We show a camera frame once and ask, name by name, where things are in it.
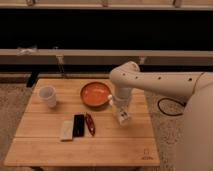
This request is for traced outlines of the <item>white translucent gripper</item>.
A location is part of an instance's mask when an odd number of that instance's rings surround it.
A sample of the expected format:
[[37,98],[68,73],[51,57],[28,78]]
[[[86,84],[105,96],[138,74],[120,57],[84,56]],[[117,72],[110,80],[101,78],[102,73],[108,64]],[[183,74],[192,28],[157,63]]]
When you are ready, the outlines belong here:
[[116,87],[113,100],[117,113],[127,111],[132,97],[132,89],[128,87]]

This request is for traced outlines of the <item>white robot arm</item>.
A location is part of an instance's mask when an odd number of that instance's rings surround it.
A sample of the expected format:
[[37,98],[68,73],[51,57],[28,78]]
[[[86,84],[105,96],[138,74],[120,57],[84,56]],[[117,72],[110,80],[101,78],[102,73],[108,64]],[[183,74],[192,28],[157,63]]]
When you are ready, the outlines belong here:
[[175,171],[213,171],[213,72],[141,72],[132,61],[109,74],[113,103],[129,105],[133,88],[186,102]]

